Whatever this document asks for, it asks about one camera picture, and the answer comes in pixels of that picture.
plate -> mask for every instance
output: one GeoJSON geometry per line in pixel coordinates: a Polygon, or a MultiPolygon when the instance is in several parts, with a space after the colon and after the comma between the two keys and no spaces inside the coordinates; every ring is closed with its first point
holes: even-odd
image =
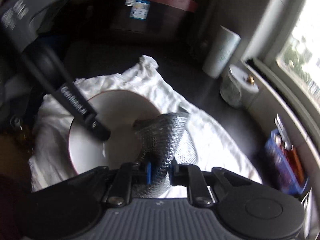
{"type": "Polygon", "coordinates": [[[145,97],[127,90],[109,90],[89,99],[97,111],[97,119],[111,130],[110,138],[101,142],[76,120],[69,131],[69,156],[77,174],[98,166],[118,169],[122,163],[133,162],[141,151],[141,142],[132,125],[160,115],[145,97]]]}

bubble wrap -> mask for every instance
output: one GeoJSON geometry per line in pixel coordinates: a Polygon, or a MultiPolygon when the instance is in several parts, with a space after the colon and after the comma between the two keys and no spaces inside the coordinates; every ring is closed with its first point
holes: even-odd
{"type": "Polygon", "coordinates": [[[188,113],[170,113],[134,123],[142,141],[137,161],[152,163],[152,184],[133,185],[133,197],[157,198],[166,192],[171,187],[168,169],[174,157],[177,163],[197,163],[195,147],[185,129],[188,117],[188,113]]]}

dark red cloth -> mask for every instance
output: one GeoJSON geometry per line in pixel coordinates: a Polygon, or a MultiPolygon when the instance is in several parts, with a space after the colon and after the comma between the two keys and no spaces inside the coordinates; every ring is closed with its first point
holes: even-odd
{"type": "Polygon", "coordinates": [[[0,240],[18,240],[22,237],[13,218],[15,203],[25,196],[19,185],[0,175],[0,240]]]}

white cloth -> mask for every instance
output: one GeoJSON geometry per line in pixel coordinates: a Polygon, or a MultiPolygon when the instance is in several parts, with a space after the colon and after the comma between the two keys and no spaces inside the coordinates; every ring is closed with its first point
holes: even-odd
{"type": "MultiPolygon", "coordinates": [[[[130,90],[148,98],[161,113],[190,113],[188,130],[203,171],[222,167],[261,183],[260,176],[234,140],[221,125],[204,111],[185,100],[156,71],[157,62],[142,56],[138,64],[123,74],[80,79],[75,85],[86,99],[106,90],[130,90]]],[[[68,131],[73,117],[51,95],[46,95],[39,109],[34,132],[36,148],[29,164],[33,190],[40,190],[75,176],[68,158],[68,131]]],[[[172,187],[161,197],[186,197],[186,188],[172,187]]]]}

toilet paper roll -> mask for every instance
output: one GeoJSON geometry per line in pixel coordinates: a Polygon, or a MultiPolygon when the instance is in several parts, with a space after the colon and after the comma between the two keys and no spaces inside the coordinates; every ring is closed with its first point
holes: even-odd
{"type": "Polygon", "coordinates": [[[218,78],[240,42],[240,36],[220,26],[202,70],[218,78]]]}

